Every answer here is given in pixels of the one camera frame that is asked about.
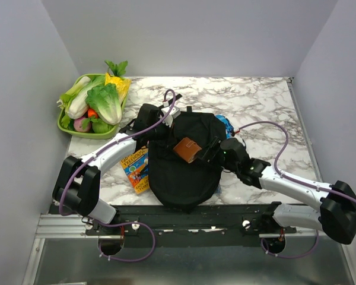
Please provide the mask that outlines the black student backpack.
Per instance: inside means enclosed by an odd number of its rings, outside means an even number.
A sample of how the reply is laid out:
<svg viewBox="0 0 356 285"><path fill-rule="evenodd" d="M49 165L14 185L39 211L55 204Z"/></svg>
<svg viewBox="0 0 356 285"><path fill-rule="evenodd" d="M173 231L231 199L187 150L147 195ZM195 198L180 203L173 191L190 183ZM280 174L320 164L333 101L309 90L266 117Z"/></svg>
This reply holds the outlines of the black student backpack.
<svg viewBox="0 0 356 285"><path fill-rule="evenodd" d="M212 113L182 111L165 138L149 142L150 189L162 205L190 211L212 197L223 168L201 159L191 163L184 161L173 151L184 138L205 148L214 138L226 139L225 125Z"/></svg>

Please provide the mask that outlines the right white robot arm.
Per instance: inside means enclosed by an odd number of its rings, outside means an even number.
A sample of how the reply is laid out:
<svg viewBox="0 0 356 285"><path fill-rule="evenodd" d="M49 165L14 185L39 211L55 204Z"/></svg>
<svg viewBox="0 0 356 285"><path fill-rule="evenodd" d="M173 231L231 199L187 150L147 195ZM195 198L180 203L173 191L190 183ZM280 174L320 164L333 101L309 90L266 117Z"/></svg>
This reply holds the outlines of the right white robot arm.
<svg viewBox="0 0 356 285"><path fill-rule="evenodd" d="M197 159L221 166L241 182L259 189L275 191L301 202L278 204L261 218L262 228L276 232L281 227L303 227L323 231L334 241L349 245L356 235L356 195L343 181L334 184L289 176L264 160L251 158L246 147L235 138L215 138L200 150Z"/></svg>

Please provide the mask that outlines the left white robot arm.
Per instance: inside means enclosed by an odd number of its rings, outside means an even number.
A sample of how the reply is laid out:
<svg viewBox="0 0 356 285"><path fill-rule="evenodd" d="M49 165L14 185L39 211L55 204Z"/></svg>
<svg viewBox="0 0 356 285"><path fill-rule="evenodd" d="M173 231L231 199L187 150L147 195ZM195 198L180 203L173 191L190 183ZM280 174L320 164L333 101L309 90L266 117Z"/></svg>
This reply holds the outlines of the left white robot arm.
<svg viewBox="0 0 356 285"><path fill-rule="evenodd" d="M112 235L119 230L117 210L99 198L100 179L122 159L135 153L151 140L167 136L180 109L164 104L143 104L138 116L124 126L105 145L80 158L69 156L63 163L52 197L59 203L59 214L79 214L99 221L103 232Z"/></svg>

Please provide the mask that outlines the brown leather wallet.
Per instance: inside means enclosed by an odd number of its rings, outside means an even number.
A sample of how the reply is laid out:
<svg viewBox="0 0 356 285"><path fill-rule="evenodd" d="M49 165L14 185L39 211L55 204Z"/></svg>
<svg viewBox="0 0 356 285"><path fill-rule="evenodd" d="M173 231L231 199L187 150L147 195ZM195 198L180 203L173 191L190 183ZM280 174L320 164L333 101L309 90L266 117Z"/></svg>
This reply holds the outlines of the brown leather wallet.
<svg viewBox="0 0 356 285"><path fill-rule="evenodd" d="M173 151L187 163L192 163L196 155L202 148L193 140L184 137L174 148Z"/></svg>

